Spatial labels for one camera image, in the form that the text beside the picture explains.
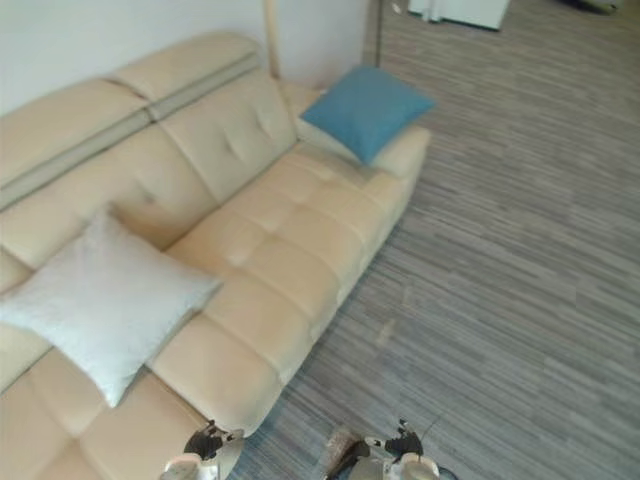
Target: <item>sofa cushion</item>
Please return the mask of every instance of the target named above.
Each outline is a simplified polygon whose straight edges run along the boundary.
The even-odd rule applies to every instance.
[[[107,203],[127,228],[162,249],[217,206],[167,135],[148,127],[0,213],[0,291],[25,280]],[[33,334],[0,325],[0,388],[47,348]]]
[[[404,209],[405,180],[304,143],[167,253],[224,279],[150,368],[251,434]]]
[[[160,124],[219,203],[295,143],[284,100],[263,70],[223,85]]]
[[[113,76],[147,99],[153,118],[160,120],[257,68],[257,50],[247,37],[206,33],[126,65]]]
[[[131,234],[106,211],[25,284],[2,321],[29,328],[85,371],[114,407],[138,369],[219,280]]]
[[[145,105],[121,85],[96,79],[1,117],[0,209],[149,125]]]
[[[280,82],[280,89],[287,101],[300,140],[345,160],[360,163],[358,157],[342,143],[301,118],[300,115],[318,100],[322,92],[287,82]],[[370,166],[398,178],[411,177],[416,166],[421,164],[430,140],[431,134],[428,130],[411,125],[396,135],[376,155]]]
[[[204,422],[149,371],[108,409],[53,349],[0,398],[0,479],[155,479]],[[225,476],[238,447],[221,454]]]
[[[361,66],[331,87],[302,118],[370,165],[392,138],[434,105],[391,74]]]

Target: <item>sofa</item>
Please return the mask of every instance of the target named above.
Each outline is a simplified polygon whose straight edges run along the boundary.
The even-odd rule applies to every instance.
[[[0,120],[0,291],[110,205],[222,288],[108,408],[32,332],[0,325],[0,479],[154,479],[207,419],[245,436],[383,244],[420,174],[410,126],[372,166],[299,118],[245,37],[211,33],[51,93]],[[219,454],[221,478],[242,442]]]

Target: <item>blue pillow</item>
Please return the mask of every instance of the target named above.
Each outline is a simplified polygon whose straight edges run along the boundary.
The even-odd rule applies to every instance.
[[[302,114],[366,165],[435,102],[374,67],[356,67]]]

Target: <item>seam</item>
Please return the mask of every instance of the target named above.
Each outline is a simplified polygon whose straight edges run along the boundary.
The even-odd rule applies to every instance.
[[[312,196],[315,192],[317,192],[318,190],[320,190],[320,187],[314,188],[313,190],[311,190],[311,193],[310,193],[310,194],[309,194],[309,195],[304,199],[304,201],[302,201],[302,202],[298,202],[298,201],[296,201],[296,200],[292,199],[291,197],[289,197],[286,193],[282,192],[281,190],[278,190],[278,189],[277,189],[277,188],[275,188],[275,187],[272,187],[272,186],[271,186],[271,185],[269,185],[269,184],[265,184],[265,185],[263,185],[263,187],[262,187],[262,188],[265,188],[265,189],[269,190],[270,192],[275,193],[275,194],[279,195],[280,197],[284,198],[284,199],[285,199],[285,200],[287,200],[288,202],[293,203],[293,204],[296,206],[296,208],[297,208],[297,207],[299,207],[299,206],[301,206],[301,205],[303,205],[303,204],[304,204],[304,202],[306,202],[307,200],[309,200],[309,199],[311,198],[311,196]]]
[[[261,241],[255,247],[253,247],[238,265],[235,265],[235,264],[231,263],[226,256],[220,255],[220,253],[218,251],[216,251],[214,253],[214,255],[216,255],[219,258],[222,258],[225,262],[227,262],[229,265],[231,265],[234,270],[244,269],[244,265],[251,259],[251,257],[253,257],[253,255],[256,253],[256,250],[258,250],[262,245],[264,245],[268,241],[268,238],[272,236],[272,233],[269,230],[267,230],[266,228],[264,228],[262,225],[260,225],[258,222],[253,220],[252,218],[249,218],[249,217],[243,215],[242,212],[236,210],[232,206],[229,206],[229,210],[234,215],[237,215],[239,218],[241,218],[242,220],[245,220],[246,222],[250,223],[251,225],[259,228],[262,232],[265,233],[265,235],[267,237],[265,240]]]
[[[303,158],[311,158],[311,157],[307,157],[305,155],[300,155],[300,156],[303,157]],[[291,165],[291,166],[294,166],[296,168],[300,168],[302,170],[306,170],[307,172],[310,172],[312,175],[315,175],[316,177],[321,178],[317,173],[314,172],[314,170],[312,168],[309,168],[309,167],[306,167],[306,166],[301,165],[299,163],[296,163],[293,160],[290,160],[289,158],[284,158],[284,160],[285,160],[284,163],[286,163],[287,165]],[[385,210],[385,208],[382,206],[382,204],[380,202],[378,202],[375,197],[369,195],[368,193],[366,193],[366,192],[364,192],[362,190],[359,190],[359,189],[355,188],[354,186],[352,186],[348,182],[345,182],[345,183],[339,182],[339,179],[341,179],[342,177],[340,175],[338,175],[337,173],[333,172],[332,170],[330,170],[330,171],[331,171],[331,176],[329,177],[329,179],[324,180],[324,179],[321,178],[321,180],[323,180],[324,182],[337,183],[340,186],[343,186],[345,188],[348,188],[349,190],[357,192],[360,195],[362,195],[363,197],[369,199],[371,202],[375,203],[380,208],[380,210],[382,210],[384,213],[387,212]]]
[[[278,240],[281,240],[281,241],[283,241],[283,242],[285,242],[285,243],[287,243],[287,244],[289,244],[289,245],[291,245],[291,246],[293,246],[293,247],[297,248],[297,249],[298,249],[298,250],[300,250],[301,252],[304,252],[304,253],[306,253],[307,255],[309,255],[309,256],[311,256],[311,257],[315,258],[316,260],[318,260],[318,261],[319,261],[320,263],[322,263],[325,267],[327,267],[327,269],[328,269],[328,270],[333,274],[333,276],[335,277],[335,279],[336,279],[336,281],[338,282],[338,284],[340,284],[340,275],[338,275],[338,272],[336,272],[336,271],[334,270],[334,268],[333,268],[331,265],[329,265],[329,263],[328,263],[326,260],[324,260],[322,257],[320,257],[317,253],[312,252],[312,251],[310,251],[310,250],[308,250],[308,249],[306,249],[306,248],[303,248],[302,246],[298,245],[297,243],[294,243],[294,242],[292,242],[291,240],[289,240],[289,239],[287,239],[287,238],[285,238],[285,237],[283,237],[283,236],[281,236],[281,235],[279,235],[279,234],[277,233],[277,232],[278,232],[278,230],[280,229],[280,227],[282,226],[282,224],[278,225],[278,228],[276,228],[276,230],[274,230],[273,232],[269,232],[269,231],[268,231],[267,229],[265,229],[262,225],[260,225],[259,223],[255,222],[253,219],[251,219],[251,218],[249,218],[249,217],[247,217],[247,216],[243,215],[242,213],[236,212],[235,210],[234,210],[234,213],[236,213],[240,218],[243,218],[244,220],[246,220],[246,221],[248,221],[248,222],[250,222],[250,223],[253,223],[253,224],[254,224],[254,225],[256,225],[257,227],[261,228],[262,230],[264,230],[265,232],[267,232],[267,233],[269,234],[269,236],[271,236],[271,237],[273,237],[273,238],[277,238]],[[237,266],[234,266],[234,267],[235,267],[236,269],[241,268],[241,267],[245,264],[245,262],[247,261],[247,259],[249,259],[249,258],[251,257],[251,255],[253,254],[253,252],[255,252],[255,250],[257,250],[257,249],[260,247],[260,245],[258,245],[254,250],[252,250],[251,254],[250,254],[250,255],[245,259],[245,261],[244,261],[242,264],[237,265]]]
[[[288,293],[282,291],[282,289],[280,289],[279,287],[277,287],[276,285],[273,284],[273,282],[269,281],[267,278],[263,277],[262,275],[258,274],[257,272],[253,271],[253,270],[249,270],[246,266],[242,266],[240,268],[238,268],[238,270],[242,270],[242,272],[244,272],[245,274],[255,278],[256,280],[258,280],[260,283],[263,283],[266,287],[268,287],[269,289],[273,290],[275,293],[277,293],[278,295],[280,295],[281,297],[283,297],[285,300],[287,300],[289,303],[291,303],[296,310],[299,310],[300,313],[302,313],[302,315],[305,317],[305,319],[307,320],[311,320],[311,317],[313,316],[313,314],[307,312],[298,302],[296,302]]]
[[[73,440],[80,438],[84,432],[87,430],[87,428],[102,414],[102,412],[105,411],[106,409],[106,403],[104,402],[104,400],[102,400],[102,403],[100,404],[99,408],[98,408],[98,412],[97,414],[93,417],[93,419],[85,426],[85,428],[78,432],[77,435],[71,433],[68,429],[67,426],[64,424],[64,422],[62,422],[62,420],[60,419],[60,417],[56,414],[56,411],[53,409],[53,407],[51,406],[51,404],[46,400],[46,397],[43,395],[42,391],[40,390],[40,388],[38,388],[37,384],[38,382],[34,381],[33,376],[31,375],[31,372],[29,372],[29,384],[31,385],[31,388],[34,392],[34,394],[36,395],[36,397],[38,397],[38,403],[40,405],[42,405],[42,408],[44,411],[47,412],[47,414],[49,415],[50,418],[52,418],[55,423],[57,425],[60,426],[60,428],[62,428],[62,430],[64,430],[64,432],[69,435],[69,437]],[[100,391],[100,398],[104,399],[104,396],[102,394],[102,392]]]
[[[193,173],[194,177],[196,177],[198,179],[198,183],[204,187],[204,189],[209,193],[211,200],[213,200],[213,209],[215,210],[216,208],[220,207],[220,200],[218,200],[216,198],[216,196],[213,194],[213,192],[211,191],[211,189],[209,188],[209,185],[207,184],[207,182],[204,181],[204,176],[202,175],[202,173],[196,168],[195,164],[193,163],[193,160],[191,159],[191,157],[189,155],[187,155],[187,153],[184,151],[184,149],[182,148],[182,145],[180,145],[180,143],[173,137],[173,135],[171,135],[171,133],[169,133],[169,131],[165,128],[164,122],[154,122],[151,125],[156,125],[158,128],[158,130],[161,132],[161,134],[166,138],[167,142],[174,147],[179,154],[182,155],[182,157],[179,159],[180,163],[182,163],[182,160],[186,160],[186,164],[187,164],[187,168],[191,171],[191,173]],[[118,159],[120,166],[127,166],[128,164],[127,162],[125,162],[124,160],[122,160],[120,158],[120,155],[118,155],[117,152],[116,153],[116,158]],[[132,169],[128,169],[132,176],[133,175],[133,170]]]
[[[135,134],[144,131],[145,129],[147,129],[150,125],[153,125],[153,119],[151,118],[149,112],[146,110],[145,106],[141,106],[139,109],[130,112],[130,114],[120,120],[117,121],[117,124],[121,124],[123,122],[127,122],[130,121],[131,118],[135,118],[136,115],[140,114],[140,112],[144,112],[144,115],[147,117],[147,122],[139,127],[136,128],[135,130],[129,132],[129,134],[127,135],[123,135],[121,138],[119,138],[115,143],[110,144],[108,146],[104,146],[102,148],[100,148],[99,150],[96,150],[93,153],[90,153],[88,156],[84,156],[84,158],[77,160],[76,162],[73,162],[72,165],[68,166],[66,169],[64,169],[63,171],[58,172],[57,174],[51,176],[51,178],[48,178],[47,180],[43,181],[43,182],[35,182],[37,185],[33,188],[31,188],[27,193],[21,194],[11,200],[5,200],[4,198],[0,199],[0,212],[4,212],[9,210],[9,208],[13,205],[17,205],[21,200],[24,200],[27,197],[30,197],[31,195],[33,195],[36,192],[39,192],[43,189],[45,189],[46,187],[48,187],[49,185],[55,183],[58,179],[63,178],[66,174],[68,174],[69,172],[71,172],[72,170],[74,170],[75,168],[92,161],[93,159],[99,157],[101,154],[103,154],[104,152],[108,151],[109,149],[113,148],[114,146],[117,146],[118,144],[124,142],[126,139],[133,137]],[[70,151],[77,149],[79,147],[81,147],[82,145],[86,145],[87,143],[89,143],[92,140],[95,140],[95,138],[98,138],[100,136],[101,133],[103,133],[104,130],[98,131],[98,132],[94,132],[91,135],[89,135],[87,138],[85,138],[84,140],[80,141],[79,143],[75,143],[74,145],[69,146],[68,148],[64,148],[62,152],[59,152],[58,154],[54,155],[53,157],[50,157],[49,160],[43,164],[39,164],[31,169],[29,169],[29,171],[22,173],[21,175],[17,176],[16,178],[12,179],[11,181],[7,182],[5,185],[3,185],[3,189],[7,189],[10,188],[14,185],[16,185],[16,182],[20,182],[21,180],[24,181],[24,178],[33,178],[33,174],[34,172],[37,173],[38,171],[42,171],[42,169],[45,169],[47,165],[51,165],[52,163],[56,163],[55,160],[59,159],[60,157],[63,157],[65,154],[68,154]]]
[[[287,196],[283,195],[283,194],[282,194],[282,193],[280,193],[278,190],[275,190],[275,189],[273,189],[273,188],[271,188],[271,187],[268,187],[267,185],[260,185],[260,186],[255,187],[255,188],[262,188],[262,189],[265,189],[265,190],[269,190],[269,191],[271,191],[272,193],[278,194],[279,196],[283,197],[283,198],[287,201],[287,203],[289,204],[288,206],[289,206],[289,207],[291,207],[291,211],[294,211],[294,210],[297,208],[297,206],[298,206],[298,204],[297,204],[296,202],[294,202],[293,200],[291,200],[289,197],[287,197]],[[225,207],[226,207],[226,208],[228,208],[229,210],[231,210],[231,211],[232,211],[233,213],[235,213],[236,215],[238,215],[240,218],[242,218],[242,219],[244,219],[244,220],[246,220],[246,221],[248,221],[248,222],[252,223],[253,225],[255,225],[255,226],[257,226],[257,227],[259,227],[260,229],[262,229],[262,230],[263,230],[264,232],[266,232],[267,234],[269,234],[269,235],[270,235],[270,234],[272,233],[270,230],[267,230],[265,227],[263,227],[262,225],[260,225],[256,220],[254,220],[254,219],[252,219],[252,218],[250,218],[250,217],[246,216],[246,215],[244,214],[244,212],[242,212],[238,207],[236,207],[236,206],[233,204],[233,202],[230,202],[230,203],[228,204],[228,207],[225,205]],[[282,223],[284,223],[284,222],[281,222],[280,224],[278,224],[278,225],[277,225],[276,230],[277,230],[278,228],[280,228],[280,226],[282,225]]]
[[[167,392],[169,401],[173,405],[175,405],[176,408],[178,408],[181,412],[184,412],[185,416],[189,417],[189,419],[193,420],[196,424],[200,421],[197,416],[204,415],[200,413],[189,400],[187,400],[182,395],[180,395],[180,393],[171,388],[167,384],[167,382],[165,382],[164,379],[160,377],[160,375],[158,375],[156,372],[154,372],[147,364],[144,364],[142,368],[144,369],[144,373],[151,377],[151,380],[148,381],[157,382],[158,387]]]
[[[362,237],[362,235],[360,235],[360,232],[358,232],[354,227],[352,227],[351,225],[349,225],[348,223],[345,223],[339,219],[337,219],[336,217],[330,215],[327,212],[323,212],[322,210],[318,210],[317,208],[314,207],[310,207],[308,204],[304,204],[302,205],[302,208],[306,208],[307,210],[311,210],[312,212],[317,213],[318,215],[321,215],[325,218],[328,218],[330,220],[333,220],[335,223],[337,223],[338,225],[341,225],[342,227],[344,227],[347,231],[350,231],[353,235],[355,235],[355,237],[358,239],[358,241],[360,242],[360,245],[362,246],[362,248],[365,248],[365,242],[364,242],[364,238]]]
[[[91,454],[91,451],[86,448],[82,437],[78,437],[73,443],[78,450],[80,450],[83,460],[87,462],[87,465],[89,465],[94,472],[98,473],[100,476],[104,476],[106,473],[109,478],[116,478],[113,472],[111,472],[106,465],[103,465],[94,455]]]
[[[205,312],[205,311],[202,311],[201,314],[203,316],[205,316],[207,318],[207,320],[209,320],[210,322],[215,323],[216,327],[218,327],[221,330],[223,330],[227,335],[232,337],[234,340],[236,340],[238,343],[240,343],[242,346],[244,346],[248,350],[251,350],[258,358],[260,358],[264,363],[266,363],[269,366],[269,368],[271,370],[273,370],[273,372],[275,373],[275,376],[278,379],[278,382],[280,382],[280,384],[284,387],[284,383],[282,383],[282,380],[280,379],[280,370],[278,369],[278,367],[274,364],[274,362],[272,360],[268,359],[262,353],[258,352],[253,347],[253,345],[248,343],[246,340],[244,340],[242,337],[240,337],[237,333],[235,333],[232,330],[229,330],[227,327],[225,327],[224,324],[222,324],[220,322],[221,317],[219,317],[218,315],[215,315],[215,314],[212,314],[212,313],[209,313],[209,312]]]
[[[151,96],[153,96],[153,93],[148,93],[145,92],[144,90],[138,88],[138,86],[133,85],[132,83],[129,83],[128,80],[126,80],[125,78],[121,78],[121,77],[117,77],[117,76],[113,76],[113,77],[107,77],[104,78],[104,80],[106,80],[109,83],[113,83],[115,85],[120,85],[123,88],[126,88],[127,90],[129,90],[131,93],[133,93],[136,97],[141,98],[143,100],[146,101],[146,104],[144,105],[144,109],[149,111],[152,107],[154,107],[155,105],[157,105],[158,103],[164,102],[165,100],[174,97],[176,95],[179,95],[183,92],[185,92],[186,90],[189,90],[191,88],[193,88],[194,86],[197,86],[199,84],[202,84],[204,82],[206,82],[207,80],[211,79],[211,78],[215,78],[217,75],[219,75],[221,72],[223,72],[224,70],[231,70],[232,68],[236,68],[238,65],[240,65],[242,62],[245,62],[247,60],[249,60],[251,58],[251,56],[255,55],[254,53],[248,53],[246,54],[244,57],[240,58],[238,61],[233,62],[231,64],[229,64],[228,66],[224,67],[223,70],[218,70],[216,72],[213,73],[209,73],[203,77],[200,78],[196,78],[194,80],[192,80],[190,83],[188,83],[187,85],[183,85],[182,87],[180,87],[178,90],[172,92],[171,94],[161,98],[161,99],[153,99],[151,98]],[[212,92],[215,92],[216,90],[224,87],[225,85],[233,82],[234,80],[237,80],[238,78],[250,74],[253,72],[253,70],[257,70],[259,69],[259,66],[255,65],[253,67],[248,68],[246,71],[243,71],[229,79],[227,79],[225,82],[216,85],[215,87],[213,87],[212,89],[206,91],[204,94],[202,94],[201,96],[193,99],[192,101],[182,105],[179,109],[174,110],[173,112],[171,112],[169,115],[167,116],[171,116],[172,113],[175,113],[178,110],[181,110],[185,107],[188,107],[189,105],[192,105],[193,103],[196,103],[198,100],[202,99],[203,97],[209,95]],[[149,116],[151,117],[152,122],[160,122],[162,120],[164,120],[165,118],[167,118],[167,116],[161,118],[160,120],[157,120],[153,115],[151,115],[151,112],[149,111]]]
[[[18,380],[20,380],[23,376],[25,376],[25,375],[27,375],[29,373],[29,370],[31,370],[31,368],[36,363],[38,363],[47,353],[49,353],[52,349],[55,348],[53,345],[51,345],[49,343],[48,340],[45,339],[45,342],[47,342],[47,345],[48,345],[48,347],[46,347],[45,351],[42,352],[41,355],[38,355],[38,357],[29,366],[27,366],[27,367],[23,368],[22,370],[20,370],[20,374],[17,377],[15,377],[13,380],[11,380],[11,382],[8,385],[6,385],[3,390],[0,390],[0,396],[2,396],[5,393],[7,393],[9,391],[9,389],[11,387],[13,387],[18,382]]]
[[[60,455],[62,455],[62,452],[68,449],[71,444],[76,442],[77,437],[74,437],[71,434],[71,432],[67,430],[67,427],[62,424],[58,416],[54,415],[53,410],[51,409],[50,405],[44,400],[43,395],[40,393],[39,389],[36,388],[35,382],[33,381],[33,378],[31,378],[30,375],[27,377],[27,381],[28,381],[30,390],[33,392],[34,396],[37,399],[38,406],[42,408],[42,410],[45,412],[48,419],[51,420],[54,424],[56,424],[60,428],[60,430],[62,430],[66,434],[67,438],[65,439],[65,441],[63,441],[60,444],[59,448],[55,450],[55,454],[52,456],[52,461],[54,461],[55,459],[59,458]],[[41,469],[36,472],[36,476],[39,476],[40,474],[42,474],[47,469],[47,467],[48,465],[43,465]]]
[[[187,154],[187,152],[185,151],[184,146],[182,145],[182,143],[173,135],[173,133],[171,131],[169,131],[169,129],[165,125],[165,122],[160,121],[160,122],[157,123],[157,125],[167,135],[167,137],[170,139],[170,141],[173,143],[173,145],[178,149],[178,151],[182,154],[182,156],[187,160],[187,163],[194,170],[194,172],[196,173],[196,175],[198,176],[200,181],[205,185],[205,188],[207,189],[207,191],[209,192],[211,197],[216,202],[216,206],[214,207],[214,209],[216,207],[219,208],[220,206],[222,206],[224,202],[222,202],[216,196],[216,194],[211,189],[211,186],[209,185],[209,183],[207,181],[205,181],[204,173],[200,170],[200,168],[198,168],[197,164],[193,161],[193,158],[191,157],[191,155]]]

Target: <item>sofa backrest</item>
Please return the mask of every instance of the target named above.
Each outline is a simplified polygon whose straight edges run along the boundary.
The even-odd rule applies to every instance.
[[[111,205],[165,249],[295,142],[256,45],[207,34],[0,119],[0,292]],[[0,389],[50,346],[0,325]]]

